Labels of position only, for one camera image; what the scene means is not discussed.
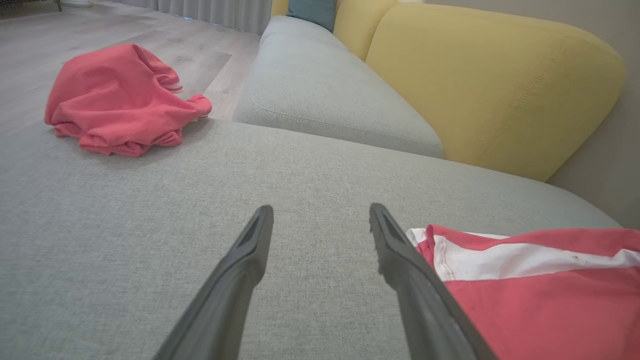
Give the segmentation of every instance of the yellow cushion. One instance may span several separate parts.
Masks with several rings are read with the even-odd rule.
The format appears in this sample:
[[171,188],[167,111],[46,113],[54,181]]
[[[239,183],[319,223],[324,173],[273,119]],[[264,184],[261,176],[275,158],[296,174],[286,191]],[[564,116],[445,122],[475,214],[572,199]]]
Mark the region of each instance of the yellow cushion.
[[[342,0],[338,0],[335,9],[338,10],[340,8],[340,4]],[[287,15],[289,12],[289,0],[271,0],[271,16],[274,17],[276,15]]]
[[395,4],[396,0],[344,0],[335,16],[333,34],[364,61],[378,23]]
[[546,181],[610,112],[618,54],[574,27],[397,4],[366,63],[436,131],[449,160]]

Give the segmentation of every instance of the red and white shirt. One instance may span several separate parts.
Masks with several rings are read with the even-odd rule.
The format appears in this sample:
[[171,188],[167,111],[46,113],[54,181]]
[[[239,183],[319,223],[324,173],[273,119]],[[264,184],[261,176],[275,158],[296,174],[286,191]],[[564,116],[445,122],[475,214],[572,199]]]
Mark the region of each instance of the red and white shirt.
[[499,359],[640,359],[640,232],[407,236]]

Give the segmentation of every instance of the gray wall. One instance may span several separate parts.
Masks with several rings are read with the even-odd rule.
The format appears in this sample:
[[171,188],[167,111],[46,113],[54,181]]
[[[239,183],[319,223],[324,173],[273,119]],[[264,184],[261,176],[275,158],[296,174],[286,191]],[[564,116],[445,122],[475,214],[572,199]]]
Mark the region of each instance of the gray wall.
[[640,0],[427,0],[564,22],[611,44],[627,64],[627,85],[609,118],[550,184],[640,229]]

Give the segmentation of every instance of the sofa seat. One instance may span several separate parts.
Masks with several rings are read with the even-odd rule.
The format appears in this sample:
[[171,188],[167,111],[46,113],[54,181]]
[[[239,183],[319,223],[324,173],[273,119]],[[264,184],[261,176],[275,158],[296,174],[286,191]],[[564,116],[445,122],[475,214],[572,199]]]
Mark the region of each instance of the sofa seat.
[[37,124],[0,138],[0,357],[151,359],[252,213],[275,210],[241,359],[408,359],[369,205],[405,230],[618,227],[577,196],[484,168],[237,122],[140,158]]
[[339,40],[319,25],[273,18],[234,120],[442,158],[431,126],[334,42]]

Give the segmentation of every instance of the laminate floor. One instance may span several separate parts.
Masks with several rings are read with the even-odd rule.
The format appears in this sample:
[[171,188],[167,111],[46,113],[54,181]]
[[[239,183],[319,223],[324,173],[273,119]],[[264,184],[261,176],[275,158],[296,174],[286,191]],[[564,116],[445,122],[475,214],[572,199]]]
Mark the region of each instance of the laminate floor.
[[43,121],[67,60],[117,44],[154,53],[180,76],[180,97],[204,94],[213,104],[210,117],[230,120],[259,41],[251,33],[111,1],[0,20],[0,132]]

